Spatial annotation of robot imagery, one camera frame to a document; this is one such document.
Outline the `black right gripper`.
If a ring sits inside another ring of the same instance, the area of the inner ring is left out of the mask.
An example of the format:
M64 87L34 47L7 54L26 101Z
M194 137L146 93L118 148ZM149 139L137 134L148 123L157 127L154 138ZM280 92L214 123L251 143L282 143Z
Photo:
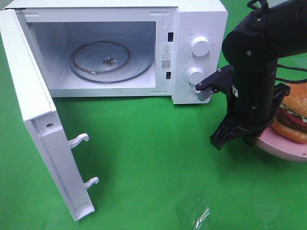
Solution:
M269 64L261 71L231 69L231 89L227 96L227 113L217 130L210 136L216 149L233 139L242 138L252 147L269 127L290 87L275 83L277 66Z

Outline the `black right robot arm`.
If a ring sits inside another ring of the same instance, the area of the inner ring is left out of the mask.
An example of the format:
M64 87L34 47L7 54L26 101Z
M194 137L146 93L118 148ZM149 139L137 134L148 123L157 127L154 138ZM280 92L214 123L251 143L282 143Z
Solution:
M217 148L236 138L255 139L272 124L290 88L276 84L278 59L307 50L307 3L288 0L274 7L260 2L222 44L230 72L212 84L227 99L227 113L211 136Z

